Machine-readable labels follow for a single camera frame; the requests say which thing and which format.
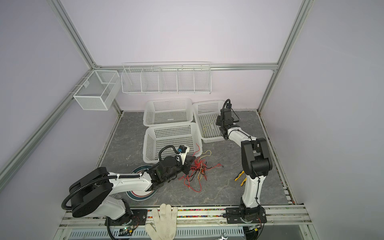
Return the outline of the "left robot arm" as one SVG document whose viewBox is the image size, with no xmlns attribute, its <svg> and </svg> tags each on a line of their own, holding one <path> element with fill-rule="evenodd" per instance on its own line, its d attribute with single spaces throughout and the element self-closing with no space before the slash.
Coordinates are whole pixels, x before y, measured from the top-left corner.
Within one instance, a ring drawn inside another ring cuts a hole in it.
<svg viewBox="0 0 384 240">
<path fill-rule="evenodd" d="M 97 168 L 70 186 L 61 208 L 71 211 L 74 218 L 95 214 L 128 223 L 133 216 L 131 208 L 127 201 L 113 198 L 114 194 L 154 192 L 180 173 L 187 175 L 195 159 L 186 154 L 166 157 L 138 174 L 117 174 L 108 172 L 105 167 Z"/>
</svg>

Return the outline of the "front white plastic basket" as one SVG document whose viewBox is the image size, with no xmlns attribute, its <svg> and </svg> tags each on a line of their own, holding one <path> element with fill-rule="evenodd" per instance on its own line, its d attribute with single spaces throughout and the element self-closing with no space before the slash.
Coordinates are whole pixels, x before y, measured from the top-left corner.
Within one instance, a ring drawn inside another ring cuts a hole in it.
<svg viewBox="0 0 384 240">
<path fill-rule="evenodd" d="M 190 148 L 188 156 L 199 157 L 203 152 L 201 135 L 196 123 L 178 123 L 149 127 L 145 132 L 143 161 L 156 164 L 159 151 L 166 146 L 180 145 Z"/>
</svg>

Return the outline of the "white mesh wall box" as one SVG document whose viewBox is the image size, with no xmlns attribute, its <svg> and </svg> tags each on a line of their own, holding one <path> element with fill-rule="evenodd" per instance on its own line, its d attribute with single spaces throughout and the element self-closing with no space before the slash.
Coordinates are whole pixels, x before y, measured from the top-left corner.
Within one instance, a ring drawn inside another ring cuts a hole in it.
<svg viewBox="0 0 384 240">
<path fill-rule="evenodd" d="M 74 93 L 74 99 L 83 110 L 107 111 L 121 87 L 118 71 L 93 70 Z"/>
</svg>

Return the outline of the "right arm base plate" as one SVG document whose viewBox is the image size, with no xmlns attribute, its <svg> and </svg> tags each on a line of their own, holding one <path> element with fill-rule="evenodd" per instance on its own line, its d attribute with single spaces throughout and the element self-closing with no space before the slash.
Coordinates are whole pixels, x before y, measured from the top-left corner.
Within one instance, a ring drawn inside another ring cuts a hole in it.
<svg viewBox="0 0 384 240">
<path fill-rule="evenodd" d="M 266 211 L 263 207 L 244 208 L 226 208 L 223 218 L 228 224 L 264 224 L 267 222 Z"/>
</svg>

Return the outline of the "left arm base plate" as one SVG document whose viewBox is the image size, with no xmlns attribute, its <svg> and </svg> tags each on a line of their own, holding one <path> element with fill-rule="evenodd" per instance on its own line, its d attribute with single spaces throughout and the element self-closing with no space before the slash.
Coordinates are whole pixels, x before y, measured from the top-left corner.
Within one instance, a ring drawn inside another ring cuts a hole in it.
<svg viewBox="0 0 384 240">
<path fill-rule="evenodd" d="M 109 226 L 143 226 L 146 224 L 147 215 L 146 209 L 133 209 L 117 220 L 110 220 Z"/>
</svg>

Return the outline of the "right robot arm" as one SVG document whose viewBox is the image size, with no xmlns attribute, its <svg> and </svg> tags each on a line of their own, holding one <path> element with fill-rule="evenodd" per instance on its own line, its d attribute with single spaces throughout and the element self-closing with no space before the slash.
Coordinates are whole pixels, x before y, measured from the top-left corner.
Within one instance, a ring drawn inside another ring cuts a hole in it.
<svg viewBox="0 0 384 240">
<path fill-rule="evenodd" d="M 258 218 L 262 214 L 260 204 L 264 180 L 273 168 L 270 150 L 265 138 L 256 138 L 244 132 L 232 117 L 232 109 L 224 108 L 217 118 L 217 126 L 225 140 L 231 140 L 241 148 L 241 160 L 246 186 L 239 205 L 243 220 Z"/>
</svg>

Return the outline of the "back left white basket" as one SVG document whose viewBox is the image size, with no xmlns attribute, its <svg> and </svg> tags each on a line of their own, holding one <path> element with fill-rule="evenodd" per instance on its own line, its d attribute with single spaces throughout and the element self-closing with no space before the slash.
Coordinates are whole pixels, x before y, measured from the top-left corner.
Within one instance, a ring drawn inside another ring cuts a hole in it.
<svg viewBox="0 0 384 240">
<path fill-rule="evenodd" d="M 192 101 L 189 98 L 151 100 L 145 105 L 143 124 L 146 127 L 192 122 Z"/>
</svg>

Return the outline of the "back right white basket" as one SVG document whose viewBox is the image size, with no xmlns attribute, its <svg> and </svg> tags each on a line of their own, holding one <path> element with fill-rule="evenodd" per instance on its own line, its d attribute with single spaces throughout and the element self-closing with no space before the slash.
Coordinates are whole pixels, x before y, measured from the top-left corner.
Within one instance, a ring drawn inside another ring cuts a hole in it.
<svg viewBox="0 0 384 240">
<path fill-rule="evenodd" d="M 220 115 L 223 100 L 198 102 L 192 105 L 193 113 L 198 125 L 198 131 L 204 143 L 213 143 L 224 141 L 219 127 L 216 125 L 217 117 Z M 244 141 L 247 136 L 241 132 L 241 128 L 235 125 L 229 129 L 229 139 L 234 141 L 237 145 Z"/>
</svg>

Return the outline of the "white plate green rim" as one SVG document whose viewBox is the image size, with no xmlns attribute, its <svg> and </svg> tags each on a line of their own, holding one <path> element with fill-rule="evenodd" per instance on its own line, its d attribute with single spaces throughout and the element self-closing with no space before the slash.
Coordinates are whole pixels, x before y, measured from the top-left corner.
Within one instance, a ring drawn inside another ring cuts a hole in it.
<svg viewBox="0 0 384 240">
<path fill-rule="evenodd" d="M 145 172 L 146 170 L 150 169 L 152 165 L 142 165 L 134 170 L 132 170 L 131 174 L 141 174 Z M 144 201 L 151 198 L 158 190 L 154 191 L 128 191 L 126 194 L 128 197 L 134 201 Z"/>
</svg>

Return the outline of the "white gloved hand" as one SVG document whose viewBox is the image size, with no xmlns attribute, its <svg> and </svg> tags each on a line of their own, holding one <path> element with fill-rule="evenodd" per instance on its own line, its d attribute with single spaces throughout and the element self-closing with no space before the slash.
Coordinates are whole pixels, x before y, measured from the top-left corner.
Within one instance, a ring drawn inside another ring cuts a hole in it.
<svg viewBox="0 0 384 240">
<path fill-rule="evenodd" d="M 151 240 L 174 240 L 177 233 L 178 207 L 161 204 L 160 208 L 151 210 L 154 227 L 145 225 L 145 230 Z"/>
</svg>

